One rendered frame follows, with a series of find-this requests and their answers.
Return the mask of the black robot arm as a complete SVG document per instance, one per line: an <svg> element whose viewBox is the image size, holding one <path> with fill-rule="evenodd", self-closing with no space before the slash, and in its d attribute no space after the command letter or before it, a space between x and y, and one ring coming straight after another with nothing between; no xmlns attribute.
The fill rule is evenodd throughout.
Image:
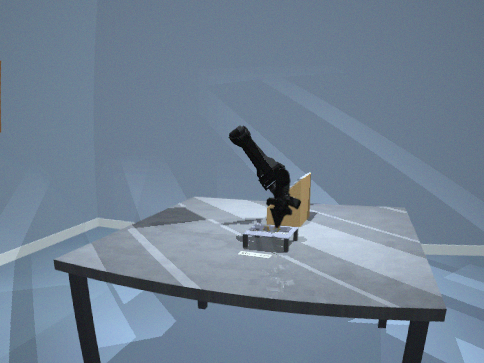
<svg viewBox="0 0 484 363"><path fill-rule="evenodd" d="M235 145L242 147L257 169L259 182L266 191L269 189L273 195L275 195L273 191L276 188L284 188L290 191L291 179L290 173L285 169L286 167L283 164L276 162L273 158L267 157L267 155L252 140L250 135L251 133L247 127L239 125L229 133L229 139ZM301 204L300 200L288 196L288 192L285 194L284 203L296 209L298 209Z"/></svg>

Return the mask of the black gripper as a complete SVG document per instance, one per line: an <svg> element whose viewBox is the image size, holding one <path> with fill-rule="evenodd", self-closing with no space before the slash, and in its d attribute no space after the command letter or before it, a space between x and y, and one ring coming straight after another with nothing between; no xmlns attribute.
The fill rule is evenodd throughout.
<svg viewBox="0 0 484 363"><path fill-rule="evenodd" d="M271 214L274 219L276 228L280 226L281 221L286 214L292 215L292 210L289 207L285 207L289 205L284 203L284 197L285 197L285 194L287 194L287 192L288 192L288 196L290 196L288 189L276 188L273 191L273 193L275 194L274 198L268 198L266 202L267 206L270 206L270 205L275 206L274 209L270 208L270 210L271 210Z"/></svg>

